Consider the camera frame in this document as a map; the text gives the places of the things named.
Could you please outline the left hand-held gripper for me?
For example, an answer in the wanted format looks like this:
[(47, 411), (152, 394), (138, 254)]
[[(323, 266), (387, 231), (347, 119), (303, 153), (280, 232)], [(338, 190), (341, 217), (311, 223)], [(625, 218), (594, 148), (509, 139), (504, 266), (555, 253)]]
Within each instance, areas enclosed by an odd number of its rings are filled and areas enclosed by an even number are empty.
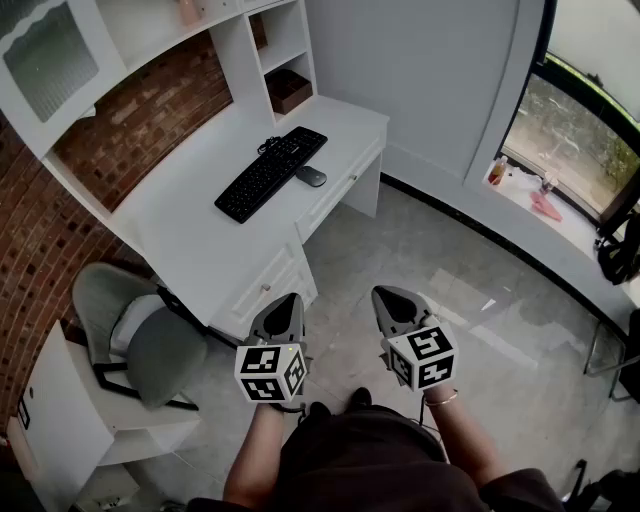
[(234, 368), (248, 402), (290, 403), (303, 393), (308, 374), (304, 312), (302, 297), (289, 293), (254, 318), (236, 350)]

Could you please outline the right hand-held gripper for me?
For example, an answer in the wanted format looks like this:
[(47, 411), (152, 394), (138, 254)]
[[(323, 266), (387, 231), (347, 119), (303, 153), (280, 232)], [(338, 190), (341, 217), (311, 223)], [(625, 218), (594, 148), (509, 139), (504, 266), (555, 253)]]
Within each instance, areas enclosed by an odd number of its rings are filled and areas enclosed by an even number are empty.
[[(452, 380), (458, 364), (458, 342), (447, 322), (432, 313), (419, 294), (395, 286), (379, 285), (371, 291), (371, 301), (386, 367), (401, 386), (423, 391)], [(391, 317), (416, 317), (408, 323)]]

